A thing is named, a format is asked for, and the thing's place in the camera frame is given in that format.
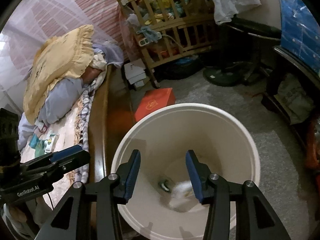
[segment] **power strip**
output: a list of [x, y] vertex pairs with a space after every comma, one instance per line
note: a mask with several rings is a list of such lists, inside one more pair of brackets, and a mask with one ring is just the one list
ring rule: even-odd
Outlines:
[[[157, 32], [157, 36], [159, 38], [158, 40], [162, 39], [162, 35], [161, 35], [160, 32]], [[139, 44], [140, 47], [143, 47], [143, 46], [146, 46], [146, 45], [150, 44], [150, 42], [147, 40], [147, 38], [143, 38], [142, 40], [140, 40], [138, 42], [138, 44]]]

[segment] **orange shoe box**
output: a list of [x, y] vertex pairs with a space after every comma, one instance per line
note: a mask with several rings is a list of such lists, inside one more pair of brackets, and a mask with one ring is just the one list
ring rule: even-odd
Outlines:
[[151, 114], [160, 108], [174, 105], [175, 102], [176, 98], [173, 94], [172, 88], [149, 90], [144, 94], [144, 97], [134, 114], [136, 121], [140, 121], [148, 114]]

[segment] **black cable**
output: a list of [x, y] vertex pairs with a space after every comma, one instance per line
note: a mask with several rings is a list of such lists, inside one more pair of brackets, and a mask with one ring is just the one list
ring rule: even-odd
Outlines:
[[52, 206], [52, 210], [53, 210], [53, 209], [54, 209], [54, 207], [53, 207], [53, 204], [52, 204], [51, 197], [50, 197], [49, 193], [47, 193], [47, 194], [48, 194], [48, 196], [49, 196], [49, 199], [50, 199], [50, 202], [51, 202], [51, 206]]

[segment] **yellow pillow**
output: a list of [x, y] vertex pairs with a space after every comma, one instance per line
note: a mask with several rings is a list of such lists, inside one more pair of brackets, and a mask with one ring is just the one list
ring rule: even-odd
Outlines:
[[23, 110], [34, 124], [48, 92], [64, 77], [79, 78], [93, 58], [92, 25], [52, 37], [36, 53], [23, 98]]

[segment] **trash can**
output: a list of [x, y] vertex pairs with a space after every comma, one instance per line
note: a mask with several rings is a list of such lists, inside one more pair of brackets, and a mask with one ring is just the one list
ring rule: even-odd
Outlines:
[[[187, 150], [226, 180], [260, 181], [260, 160], [246, 128], [232, 115], [214, 106], [184, 103], [159, 109], [137, 122], [121, 141], [111, 173], [127, 162], [132, 150], [141, 152], [141, 166], [132, 199], [119, 212], [137, 232], [151, 240], [202, 239], [209, 206], [194, 196], [175, 208], [170, 193], [159, 186], [163, 178], [174, 183], [189, 180]], [[231, 203], [230, 228], [236, 225]]]

